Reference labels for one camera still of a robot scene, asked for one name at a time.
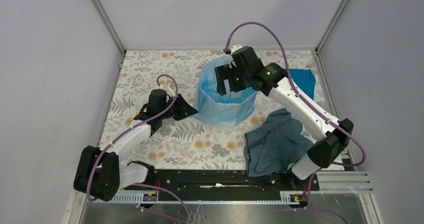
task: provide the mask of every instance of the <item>leaf pattern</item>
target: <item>leaf pattern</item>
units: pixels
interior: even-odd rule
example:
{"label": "leaf pattern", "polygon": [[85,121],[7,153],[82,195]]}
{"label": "leaf pattern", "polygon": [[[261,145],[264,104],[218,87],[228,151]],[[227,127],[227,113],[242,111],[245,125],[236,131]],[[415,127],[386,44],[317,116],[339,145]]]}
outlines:
{"label": "leaf pattern", "polygon": [[134,100],[131,100],[130,97],[128,99],[121,97],[121,99],[115,98],[112,100],[109,110],[111,113],[123,113],[125,109],[134,107]]}
{"label": "leaf pattern", "polygon": [[176,130],[172,132],[171,137],[182,140],[186,138],[187,140],[189,140],[189,138],[191,138],[193,140],[196,135],[199,135],[204,132],[205,130],[203,130],[203,124],[200,124],[198,121],[196,122],[196,124],[192,122],[181,123],[176,128]]}
{"label": "leaf pattern", "polygon": [[[264,65],[284,63],[280,51],[257,50],[256,54]],[[311,51],[287,50],[286,55],[291,68],[311,69],[316,79],[314,100],[329,111]],[[193,104],[202,67],[223,56],[221,50],[128,50],[99,142],[110,142],[128,128],[127,120],[137,115],[147,102],[150,92],[157,88],[156,78],[160,74],[174,77],[179,93]],[[170,83],[165,77],[159,81]],[[260,127],[271,112],[283,108],[262,93],[257,94],[255,102],[252,115],[234,127],[212,127],[192,117],[181,121],[166,119],[154,135],[124,157],[121,165],[143,161],[158,169],[243,170],[246,168],[244,134]],[[302,135],[315,141],[305,129]],[[331,165],[328,169],[343,168]]]}

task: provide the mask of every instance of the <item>blue plastic bag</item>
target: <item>blue plastic bag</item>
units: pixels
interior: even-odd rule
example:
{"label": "blue plastic bag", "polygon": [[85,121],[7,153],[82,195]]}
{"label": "blue plastic bag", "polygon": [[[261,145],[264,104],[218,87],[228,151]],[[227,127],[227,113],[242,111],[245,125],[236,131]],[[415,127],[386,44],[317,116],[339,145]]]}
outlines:
{"label": "blue plastic bag", "polygon": [[206,64],[201,72],[193,107],[198,114],[193,117],[209,126],[234,126],[246,120],[255,110],[256,91],[251,87],[230,92],[225,80],[227,94],[217,92],[215,67],[230,63],[230,57],[219,57]]}

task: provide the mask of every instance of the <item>gray fabric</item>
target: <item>gray fabric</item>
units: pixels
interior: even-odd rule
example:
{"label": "gray fabric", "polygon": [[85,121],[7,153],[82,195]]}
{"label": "gray fabric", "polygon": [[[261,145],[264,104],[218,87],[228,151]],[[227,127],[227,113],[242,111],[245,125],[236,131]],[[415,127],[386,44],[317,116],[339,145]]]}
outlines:
{"label": "gray fabric", "polygon": [[244,135],[248,177],[285,173],[313,143],[302,135],[303,125],[285,108],[269,114],[263,125]]}

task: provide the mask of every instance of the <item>table surface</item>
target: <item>table surface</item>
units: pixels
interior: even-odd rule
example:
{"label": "table surface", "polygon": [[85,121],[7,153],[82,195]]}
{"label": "table surface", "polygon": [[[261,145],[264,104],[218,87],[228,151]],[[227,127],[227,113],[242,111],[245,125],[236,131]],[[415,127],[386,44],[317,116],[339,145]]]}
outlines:
{"label": "table surface", "polygon": [[[274,62],[284,65],[280,51],[257,50],[264,65]],[[311,69],[315,75],[314,101],[329,111],[324,98],[320,77],[310,50],[286,51],[289,66],[293,69]],[[175,78],[184,99],[193,104],[202,66],[224,56],[218,50],[129,50],[126,53],[112,103],[99,143],[109,143],[128,128],[133,117],[148,101],[151,90],[157,88],[156,78],[169,74]],[[160,83],[171,82],[163,77]],[[142,161],[156,169],[213,169],[245,170],[243,154],[244,134],[261,126],[267,116],[283,106],[265,97],[256,96],[255,111],[236,126],[208,126],[193,117],[182,121],[167,119],[149,139],[140,143],[121,162]],[[302,135],[315,142],[303,129]],[[331,165],[327,170],[343,170]]]}

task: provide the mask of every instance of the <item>white wall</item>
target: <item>white wall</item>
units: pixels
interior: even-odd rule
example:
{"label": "white wall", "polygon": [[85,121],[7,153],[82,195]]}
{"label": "white wall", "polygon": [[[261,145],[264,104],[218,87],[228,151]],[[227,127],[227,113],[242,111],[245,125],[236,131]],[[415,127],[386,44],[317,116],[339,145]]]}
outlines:
{"label": "white wall", "polygon": [[[137,48],[220,48],[239,24],[268,25],[287,47],[315,47],[342,0],[101,0],[122,43]],[[277,47],[261,27],[233,43]]]}
{"label": "white wall", "polygon": [[423,223],[424,0],[351,0],[322,51],[385,224]]}
{"label": "white wall", "polygon": [[60,223],[119,58],[90,0],[0,0],[0,223]]}

